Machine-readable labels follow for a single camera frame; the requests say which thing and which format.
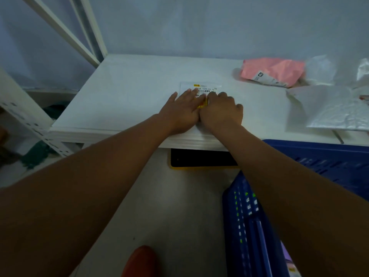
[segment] pink package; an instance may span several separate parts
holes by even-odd
[[[290,88],[304,73],[305,62],[279,58],[244,60],[240,76],[262,84]]]

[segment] red object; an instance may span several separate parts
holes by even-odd
[[[137,248],[128,259],[122,277],[159,277],[159,259],[149,246]]]

